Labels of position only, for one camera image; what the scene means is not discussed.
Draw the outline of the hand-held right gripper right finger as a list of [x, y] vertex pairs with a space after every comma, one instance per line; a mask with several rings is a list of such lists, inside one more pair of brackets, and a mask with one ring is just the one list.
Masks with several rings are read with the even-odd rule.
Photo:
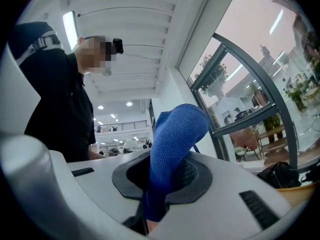
[[[270, 185], [241, 166], [191, 152], [189, 158], [206, 164], [212, 184], [196, 202], [172, 205], [158, 226], [149, 234], [153, 240], [269, 240], [277, 238], [292, 224], [292, 206]], [[240, 197], [256, 192], [280, 218], [266, 231]]]

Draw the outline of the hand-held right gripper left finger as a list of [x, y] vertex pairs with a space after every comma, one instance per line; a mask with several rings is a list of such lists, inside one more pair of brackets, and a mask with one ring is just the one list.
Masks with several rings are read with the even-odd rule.
[[78, 219], [81, 236], [146, 236], [147, 224], [140, 202], [122, 196], [112, 181], [113, 171], [142, 155], [142, 151], [66, 163], [49, 151], [53, 172], [68, 208]]

